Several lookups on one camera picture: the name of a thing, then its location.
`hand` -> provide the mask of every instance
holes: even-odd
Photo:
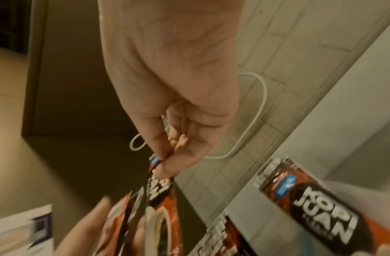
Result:
[[[104,197],[98,205],[68,233],[54,256],[88,256],[110,212],[110,200]],[[132,256],[143,256],[145,221],[140,220],[133,240]]]
[[[120,102],[164,160],[158,178],[176,176],[201,161],[234,119],[242,0],[98,1],[105,66]],[[171,154],[182,135],[188,143]]]

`floor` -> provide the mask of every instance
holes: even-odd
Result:
[[[22,138],[26,75],[26,56],[0,49],[0,218],[52,204],[58,245],[103,195],[145,183],[150,152],[132,153],[129,136]],[[205,226],[180,191],[178,204],[188,252]]]

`blue label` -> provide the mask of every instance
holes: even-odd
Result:
[[[158,157],[154,157],[150,165],[155,165],[158,162]]]
[[[282,184],[279,186],[279,188],[277,188],[276,196],[279,198],[284,197],[289,191],[289,189],[291,189],[295,185],[296,179],[296,176],[288,175],[282,182]]]

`white cable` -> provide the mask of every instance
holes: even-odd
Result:
[[[205,159],[211,159],[211,160],[220,160],[220,159],[224,159],[224,158],[227,158],[229,156],[231,156],[236,150],[237,148],[239,147],[239,145],[241,144],[242,140],[245,138],[245,136],[247,136],[247,133],[251,130],[251,128],[255,125],[255,123],[257,122],[258,118],[260,117],[261,113],[262,113],[262,110],[265,106],[265,102],[266,102],[266,96],[267,96],[267,92],[268,92],[268,88],[266,86],[266,83],[265,81],[262,79],[262,77],[258,74],[255,74],[253,72],[242,72],[238,75],[238,77],[240,76],[245,76],[245,75],[250,75],[250,76],[253,76],[255,77],[256,79],[258,79],[258,81],[261,83],[262,85],[262,88],[263,88],[263,91],[264,91],[264,95],[263,95],[263,98],[262,98],[262,102],[261,102],[261,106],[259,107],[258,109],[258,112],[257,114],[255,115],[254,119],[251,121],[250,125],[245,129],[245,131],[241,134],[240,138],[238,139],[238,141],[236,142],[236,144],[233,146],[233,148],[231,148],[231,150],[223,155],[223,156],[205,156],[204,158]],[[133,139],[130,141],[130,149],[132,151],[138,151],[140,149],[142,149],[146,143],[144,142],[140,147],[138,148],[135,148],[133,146],[133,143],[134,141],[140,137],[140,134],[137,134],[136,136],[133,137]]]

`brick wall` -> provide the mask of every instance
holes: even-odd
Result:
[[[209,224],[390,23],[390,0],[246,0],[237,40],[240,71],[259,73],[267,102],[231,158],[204,160],[176,181]],[[262,87],[240,77],[241,103],[225,140],[234,145],[256,114]]]

